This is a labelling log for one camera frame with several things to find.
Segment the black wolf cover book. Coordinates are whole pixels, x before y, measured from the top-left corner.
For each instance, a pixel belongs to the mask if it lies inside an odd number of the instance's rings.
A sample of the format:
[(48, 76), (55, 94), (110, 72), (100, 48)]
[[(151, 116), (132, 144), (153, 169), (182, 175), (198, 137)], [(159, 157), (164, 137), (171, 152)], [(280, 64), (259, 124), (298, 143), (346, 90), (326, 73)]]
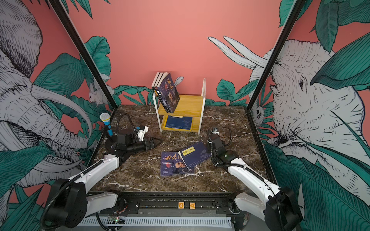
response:
[(158, 80), (156, 82), (156, 86), (154, 87), (155, 93), (158, 96), (161, 104), (163, 105), (163, 108), (164, 108), (165, 112), (168, 112), (168, 107), (166, 105), (165, 98), (162, 95), (162, 92), (160, 90), (160, 86), (161, 86), (163, 80), (166, 78), (167, 75), (168, 75), (168, 72), (161, 72), (161, 75), (160, 75), (160, 77), (158, 78)]

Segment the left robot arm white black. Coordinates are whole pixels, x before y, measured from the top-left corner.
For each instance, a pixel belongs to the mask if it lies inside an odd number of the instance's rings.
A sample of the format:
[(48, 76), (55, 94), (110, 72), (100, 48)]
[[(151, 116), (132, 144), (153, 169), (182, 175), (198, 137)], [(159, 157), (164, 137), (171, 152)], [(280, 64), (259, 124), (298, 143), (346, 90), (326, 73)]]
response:
[(88, 192), (106, 175), (118, 169), (130, 156), (152, 150), (162, 143), (162, 139), (146, 137), (146, 128), (135, 127), (126, 134), (104, 130), (107, 137), (107, 153), (102, 159), (68, 178), (58, 179), (51, 187), (46, 206), (40, 219), (42, 230), (61, 226), (74, 228), (81, 221), (105, 209), (118, 208), (118, 213), (126, 209), (126, 201), (117, 193), (103, 192), (88, 195)]

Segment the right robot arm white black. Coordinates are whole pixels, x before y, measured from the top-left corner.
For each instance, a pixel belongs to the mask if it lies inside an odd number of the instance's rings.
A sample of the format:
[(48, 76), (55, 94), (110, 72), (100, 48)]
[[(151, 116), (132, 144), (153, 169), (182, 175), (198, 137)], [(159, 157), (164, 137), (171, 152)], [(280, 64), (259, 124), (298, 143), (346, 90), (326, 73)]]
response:
[(227, 150), (217, 133), (207, 131), (207, 147), (215, 167), (238, 178), (257, 196), (237, 195), (234, 202), (239, 210), (263, 220), (271, 231), (293, 231), (299, 225), (303, 216), (293, 190), (281, 188), (262, 177), (236, 152)]

